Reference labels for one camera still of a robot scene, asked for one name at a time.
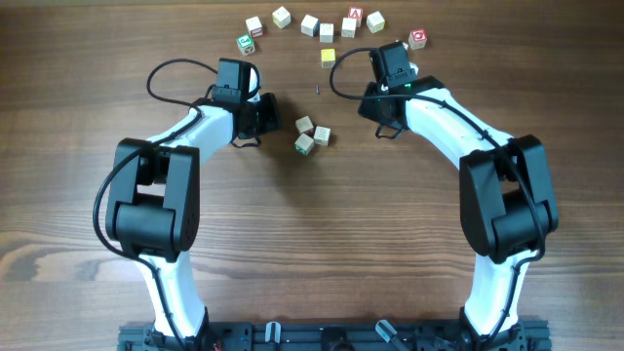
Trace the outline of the wooden block red letter side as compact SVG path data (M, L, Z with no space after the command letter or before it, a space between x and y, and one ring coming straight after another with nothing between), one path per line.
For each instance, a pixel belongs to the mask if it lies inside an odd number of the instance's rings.
M300 135L308 135L309 137L314 135L315 126L308 116L296 119L295 127Z

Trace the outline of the white block green side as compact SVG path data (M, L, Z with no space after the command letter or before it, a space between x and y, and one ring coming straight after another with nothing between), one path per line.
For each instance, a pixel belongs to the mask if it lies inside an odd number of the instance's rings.
M314 139L307 134L301 134L294 143L295 150L305 156L311 152L314 145Z

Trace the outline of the white patterned wooden block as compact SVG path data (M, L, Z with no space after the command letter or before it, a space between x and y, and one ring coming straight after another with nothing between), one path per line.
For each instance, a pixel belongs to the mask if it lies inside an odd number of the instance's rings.
M319 145L328 146L331 138L331 129L317 126L314 133L314 142Z

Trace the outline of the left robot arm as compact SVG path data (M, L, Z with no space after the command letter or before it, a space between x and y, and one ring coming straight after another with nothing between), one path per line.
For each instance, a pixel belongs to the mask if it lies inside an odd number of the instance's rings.
M148 139L125 138L93 208L98 239L132 260L148 288L154 322L119 330L121 350L220 350L223 328L210 326L199 297L189 250L200 222L200 169L239 139L258 147L281 126L273 94L260 92L257 67L223 58L217 81L169 130Z

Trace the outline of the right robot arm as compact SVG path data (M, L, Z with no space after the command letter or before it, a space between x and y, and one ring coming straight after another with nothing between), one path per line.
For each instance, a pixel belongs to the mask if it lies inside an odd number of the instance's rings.
M361 116L436 146L459 171L460 223L476 253L462 316L476 348L509 342L528 266L545 254L559 223L544 147L500 132L461 106L432 76L419 78L402 43L370 50L374 81Z

